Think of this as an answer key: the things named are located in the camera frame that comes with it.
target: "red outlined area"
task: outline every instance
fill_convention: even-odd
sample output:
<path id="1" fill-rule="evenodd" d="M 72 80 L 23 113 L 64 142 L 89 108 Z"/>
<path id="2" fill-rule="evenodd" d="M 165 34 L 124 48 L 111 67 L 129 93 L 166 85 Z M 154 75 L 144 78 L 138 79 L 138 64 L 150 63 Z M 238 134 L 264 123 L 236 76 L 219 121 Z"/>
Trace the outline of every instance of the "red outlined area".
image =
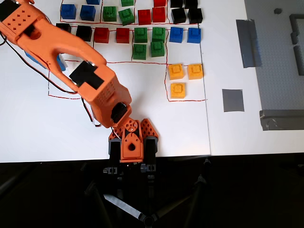
<path id="1" fill-rule="evenodd" d="M 132 38 L 132 57 L 131 57 L 131 60 L 133 59 L 133 41 L 134 41 L 134 30 L 130 29 L 130 31 L 132 32 L 133 34 L 133 38 Z M 156 64 L 156 65 L 165 65 L 166 66 L 166 72 L 165 72 L 165 79 L 164 79 L 164 86 L 165 86 L 165 90 L 166 90 L 166 96 L 167 96 L 167 100 L 168 102 L 203 102 L 205 101 L 204 100 L 170 100 L 169 99 L 169 96 L 168 96 L 168 89 L 167 89 L 167 85 L 166 85 L 166 79 L 167 79 L 167 69 L 168 69 L 168 66 L 171 65 L 171 64 L 168 64 L 168 46 L 167 46 L 167 43 L 168 43 L 168 36 L 169 36 L 169 32 L 167 33 L 167 36 L 166 36 L 166 42 L 165 42 L 165 45 L 166 45 L 166 63 L 154 63 L 154 62 L 136 62 L 136 61 L 122 61 L 122 62 L 108 62 L 108 64 L 121 64 L 121 63 L 138 63 L 138 64 Z M 69 60 L 69 59 L 65 59 L 66 62 L 78 62 L 80 63 L 81 61 L 79 60 Z M 60 96 L 54 96 L 54 95 L 50 95 L 49 94 L 49 84 L 48 84 L 48 96 L 51 96 L 51 97 L 56 97 L 56 98 L 63 98 L 63 99 L 70 99 L 70 100 L 79 100 L 80 98 L 68 98 L 68 97 L 60 97 Z"/>
<path id="2" fill-rule="evenodd" d="M 62 4 L 63 4 L 64 0 L 62 0 L 61 2 L 61 5 L 60 5 L 60 22 L 65 22 L 65 23 L 76 23 L 76 24 L 91 24 L 91 25 L 98 25 L 98 24 L 108 24 L 108 25 L 122 25 L 122 24 L 118 24 L 118 23 L 111 23 L 111 22 L 102 22 L 101 18 L 102 18 L 102 8 L 103 8 L 103 5 L 104 5 L 104 0 L 102 0 L 101 2 L 101 9 L 100 9 L 100 19 L 99 19 L 99 22 L 83 22 L 83 21 L 65 21 L 65 20 L 62 20 L 61 19 L 61 7 L 62 7 Z M 134 11 L 133 11 L 133 14 L 134 14 L 134 18 L 136 18 L 136 0 L 134 1 Z M 170 22 L 170 19 L 169 19 L 169 15 L 168 15 L 168 0 L 167 0 L 167 19 L 169 21 L 169 23 L 151 23 L 152 25 L 174 25 L 174 23 L 171 23 Z M 179 25 L 194 25 L 194 24 L 186 24 L 186 23 L 181 23 Z"/>

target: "wire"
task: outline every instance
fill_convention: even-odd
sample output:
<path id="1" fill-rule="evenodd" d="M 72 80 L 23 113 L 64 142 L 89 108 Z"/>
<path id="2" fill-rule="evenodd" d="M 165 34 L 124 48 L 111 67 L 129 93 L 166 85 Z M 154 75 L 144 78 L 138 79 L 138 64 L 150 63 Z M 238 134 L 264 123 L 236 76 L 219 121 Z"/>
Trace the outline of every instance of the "wire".
<path id="1" fill-rule="evenodd" d="M 112 129 L 113 134 L 116 135 L 116 137 L 121 140 L 121 138 L 118 136 L 118 134 L 114 131 L 113 127 L 111 127 L 111 129 Z"/>
<path id="2" fill-rule="evenodd" d="M 37 70 L 36 68 L 34 68 L 31 64 L 29 64 L 23 57 L 21 54 L 19 54 L 18 51 L 15 50 L 15 48 L 13 48 L 9 42 L 6 40 L 6 38 L 3 37 L 2 33 L 0 33 L 1 37 L 3 38 L 4 42 L 8 44 L 8 46 L 19 56 L 19 58 L 21 58 L 21 60 L 31 69 L 33 69 L 34 71 L 36 71 L 38 74 L 40 74 L 41 76 L 43 76 L 49 83 L 51 83 L 53 86 L 55 86 L 57 89 L 59 89 L 60 91 L 67 93 L 67 94 L 78 94 L 78 92 L 71 92 L 71 91 L 67 91 L 64 90 L 63 88 L 61 88 L 60 86 L 56 85 L 55 82 L 53 82 L 51 79 L 49 79 L 47 76 L 45 76 L 43 73 L 41 73 L 39 70 Z"/>
<path id="3" fill-rule="evenodd" d="M 83 98 L 81 98 L 81 101 L 82 101 L 82 104 L 84 105 L 84 108 L 85 108 L 85 110 L 86 110 L 86 113 L 88 114 L 88 116 L 89 116 L 90 121 L 92 122 L 92 124 L 94 124 L 95 127 L 101 127 L 101 126 L 102 126 L 101 123 L 98 124 L 98 125 L 95 124 L 94 118 L 92 117 L 92 115 L 91 115 L 89 109 L 87 108 L 87 106 L 86 106 L 85 101 L 84 101 Z"/>

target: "green block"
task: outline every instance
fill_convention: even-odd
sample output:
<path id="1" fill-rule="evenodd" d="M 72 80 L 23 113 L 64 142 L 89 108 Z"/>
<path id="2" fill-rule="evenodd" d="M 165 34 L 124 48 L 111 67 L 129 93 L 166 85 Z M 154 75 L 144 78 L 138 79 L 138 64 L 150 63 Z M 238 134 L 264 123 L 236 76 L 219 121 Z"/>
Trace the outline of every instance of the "green block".
<path id="1" fill-rule="evenodd" d="M 165 56 L 165 48 L 163 42 L 151 42 L 151 57 Z"/>
<path id="2" fill-rule="evenodd" d="M 147 46 L 145 44 L 134 44 L 133 59 L 146 60 Z"/>
<path id="3" fill-rule="evenodd" d="M 122 7 L 133 6 L 133 5 L 134 5 L 134 1 L 133 0 L 122 0 Z"/>
<path id="4" fill-rule="evenodd" d="M 165 28 L 153 28 L 152 30 L 152 42 L 162 41 L 165 42 Z"/>
<path id="5" fill-rule="evenodd" d="M 130 25 L 135 22 L 131 9 L 119 11 L 118 14 L 123 26 Z"/>
<path id="6" fill-rule="evenodd" d="M 135 28 L 134 42 L 135 43 L 148 43 L 148 29 L 147 28 Z"/>
<path id="7" fill-rule="evenodd" d="M 104 21 L 117 21 L 116 7 L 105 6 L 104 7 Z"/>

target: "gray baseplate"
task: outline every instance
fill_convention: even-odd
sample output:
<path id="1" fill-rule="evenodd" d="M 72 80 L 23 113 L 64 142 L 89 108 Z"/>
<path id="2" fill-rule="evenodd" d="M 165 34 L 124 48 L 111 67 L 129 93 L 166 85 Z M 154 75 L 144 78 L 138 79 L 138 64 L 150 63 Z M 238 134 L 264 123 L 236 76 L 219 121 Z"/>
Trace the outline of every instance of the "gray baseplate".
<path id="1" fill-rule="evenodd" d="M 245 0 L 254 19 L 262 66 L 256 67 L 263 110 L 304 110 L 304 76 L 299 76 L 289 16 L 304 14 L 304 0 Z M 283 12 L 274 14 L 276 8 Z M 304 19 L 297 20 L 304 56 Z"/>

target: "white table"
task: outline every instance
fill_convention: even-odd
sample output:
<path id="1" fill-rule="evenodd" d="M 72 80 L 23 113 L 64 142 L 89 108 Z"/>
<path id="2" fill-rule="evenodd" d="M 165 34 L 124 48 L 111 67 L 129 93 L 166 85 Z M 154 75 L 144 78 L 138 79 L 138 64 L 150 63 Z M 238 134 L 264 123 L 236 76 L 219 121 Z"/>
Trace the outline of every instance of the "white table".
<path id="1" fill-rule="evenodd" d="M 64 1 L 72 2 L 79 2 L 79 17 L 80 7 L 85 0 Z M 37 0 L 35 6 L 56 24 L 60 17 L 60 3 L 61 0 L 53 0 L 51 5 L 46 5 L 45 1 Z M 104 1 L 104 6 L 111 5 L 119 6 L 119 0 Z M 152 0 L 137 0 L 135 6 L 136 10 L 151 9 L 153 3 Z M 121 84 L 130 91 L 133 98 L 131 117 L 139 120 L 148 117 L 159 133 L 157 156 L 301 152 L 304 148 L 302 131 L 262 131 L 258 115 L 261 104 L 255 69 L 243 68 L 238 43 L 236 19 L 247 19 L 244 2 L 200 0 L 199 6 L 202 7 L 204 16 L 200 26 L 203 33 L 201 47 L 204 81 L 190 82 L 185 76 L 177 82 L 187 83 L 186 99 L 206 98 L 206 101 L 169 103 L 164 89 L 164 64 L 108 64 L 116 72 Z M 96 21 L 99 21 L 98 10 Z M 173 25 L 157 26 L 170 29 Z M 109 27 L 110 30 L 115 30 L 120 26 L 97 24 L 92 27 Z M 177 27 L 187 30 L 196 26 Z M 115 32 L 111 32 L 110 44 L 95 44 L 95 49 L 108 62 L 131 61 L 131 44 L 118 45 L 114 36 Z M 187 31 L 184 32 L 182 44 L 167 43 L 168 64 L 188 65 L 201 62 L 200 46 L 187 44 L 186 36 Z M 107 138 L 111 130 L 93 127 L 80 100 L 48 96 L 48 83 L 45 79 L 25 66 L 7 45 L 0 47 L 0 53 L 0 162 L 108 158 Z M 165 57 L 147 58 L 146 62 L 150 61 L 166 63 Z M 70 71 L 77 65 L 72 62 L 68 64 Z M 48 73 L 35 66 L 45 74 Z M 52 75 L 51 78 L 64 86 Z M 245 112 L 224 113 L 222 89 L 242 89 Z M 52 86 L 49 94 L 66 96 Z"/>

